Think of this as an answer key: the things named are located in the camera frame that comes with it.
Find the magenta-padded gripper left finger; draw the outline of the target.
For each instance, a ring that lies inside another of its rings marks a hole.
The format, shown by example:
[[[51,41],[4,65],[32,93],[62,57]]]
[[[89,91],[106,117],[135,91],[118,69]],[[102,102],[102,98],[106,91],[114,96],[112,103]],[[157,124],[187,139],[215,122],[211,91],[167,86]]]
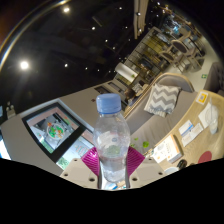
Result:
[[[95,147],[81,158],[73,158],[60,177],[78,186],[99,189],[100,160]]]

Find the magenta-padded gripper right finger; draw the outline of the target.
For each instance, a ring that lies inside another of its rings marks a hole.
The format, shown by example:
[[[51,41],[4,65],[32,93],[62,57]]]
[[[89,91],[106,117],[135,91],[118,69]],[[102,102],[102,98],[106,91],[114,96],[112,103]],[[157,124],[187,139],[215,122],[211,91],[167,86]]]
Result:
[[[151,157],[145,157],[134,148],[128,149],[126,158],[126,188],[134,189],[148,185],[166,174]]]

